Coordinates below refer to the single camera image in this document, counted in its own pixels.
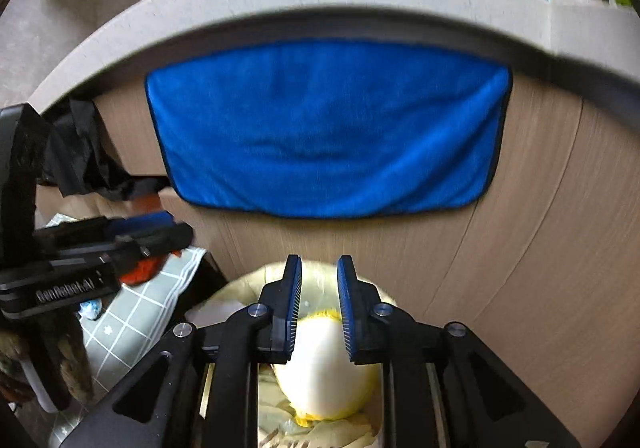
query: blue microfiber cloth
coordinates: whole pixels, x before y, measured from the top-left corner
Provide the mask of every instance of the blue microfiber cloth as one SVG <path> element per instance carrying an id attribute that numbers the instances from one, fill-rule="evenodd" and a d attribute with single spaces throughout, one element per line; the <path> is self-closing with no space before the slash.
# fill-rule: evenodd
<path id="1" fill-rule="evenodd" d="M 510 71 L 436 48 L 304 40 L 150 73 L 188 202 L 309 218 L 456 208 L 497 165 Z"/>

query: metal screw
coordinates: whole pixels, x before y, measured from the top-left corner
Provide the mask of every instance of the metal screw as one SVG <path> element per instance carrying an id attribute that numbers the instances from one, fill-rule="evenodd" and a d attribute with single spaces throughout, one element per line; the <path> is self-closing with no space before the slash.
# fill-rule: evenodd
<path id="1" fill-rule="evenodd" d="M 466 327 L 459 322 L 452 322 L 447 325 L 447 332 L 451 336 L 455 336 L 456 338 L 462 338 L 462 336 L 466 335 Z"/>
<path id="2" fill-rule="evenodd" d="M 252 303 L 246 311 L 254 318 L 257 318 L 258 316 L 262 316 L 267 313 L 268 310 L 268 307 L 263 303 Z"/>
<path id="3" fill-rule="evenodd" d="M 187 322 L 178 323 L 178 325 L 174 327 L 174 335 L 178 336 L 178 338 L 189 336 L 192 331 L 193 325 Z"/>
<path id="4" fill-rule="evenodd" d="M 378 316 L 389 316 L 393 311 L 393 306 L 385 302 L 377 303 L 373 306 L 373 312 Z"/>

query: white countertop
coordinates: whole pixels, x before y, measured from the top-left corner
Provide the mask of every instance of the white countertop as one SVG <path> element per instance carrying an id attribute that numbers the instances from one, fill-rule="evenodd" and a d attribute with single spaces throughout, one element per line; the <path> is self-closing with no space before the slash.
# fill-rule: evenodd
<path id="1" fill-rule="evenodd" d="M 30 97 L 39 112 L 138 51 L 255 15 L 341 6 L 397 10 L 485 28 L 640 83 L 640 18 L 632 10 L 545 0 L 143 0 L 76 47 Z"/>

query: curved counter edge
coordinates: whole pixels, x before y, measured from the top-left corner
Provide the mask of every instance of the curved counter edge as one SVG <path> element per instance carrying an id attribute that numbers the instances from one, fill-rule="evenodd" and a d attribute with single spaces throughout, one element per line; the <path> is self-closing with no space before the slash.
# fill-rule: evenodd
<path id="1" fill-rule="evenodd" d="M 345 23 L 338 13 L 350 22 Z M 290 18 L 298 24 L 288 31 L 265 27 L 261 34 L 256 32 L 259 19 Z M 324 19 L 324 23 L 305 24 L 305 18 Z M 199 38 L 191 38 L 203 33 L 218 36 L 211 39 L 209 49 L 195 44 Z M 229 37 L 222 39 L 226 48 L 275 38 L 335 36 L 399 38 L 472 52 L 605 106 L 612 104 L 610 110 L 640 130 L 640 19 L 636 13 L 545 0 L 143 0 L 78 45 L 29 102 L 44 112 L 70 92 L 95 93 L 96 86 L 109 86 L 109 79 L 122 76 L 124 66 L 132 62 L 138 64 L 136 72 L 144 74 L 187 59 L 190 54 L 184 46 L 182 53 L 164 53 L 160 62 L 147 53 L 175 47 L 180 40 L 192 42 L 191 56 L 225 49 L 220 45 L 224 33 Z M 146 68 L 142 57 L 148 58 Z M 628 110 L 638 114 L 628 115 Z"/>

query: red object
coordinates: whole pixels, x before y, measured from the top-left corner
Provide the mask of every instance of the red object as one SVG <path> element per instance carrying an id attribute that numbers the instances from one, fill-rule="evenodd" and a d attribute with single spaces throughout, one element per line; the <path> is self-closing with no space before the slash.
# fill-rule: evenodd
<path id="1" fill-rule="evenodd" d="M 180 257 L 181 251 L 174 251 L 173 254 Z M 136 266 L 136 269 L 129 271 L 126 275 L 121 276 L 120 281 L 127 285 L 143 284 L 154 278 L 169 255 L 163 255 L 162 257 L 154 257 L 152 259 L 145 259 L 140 261 Z"/>

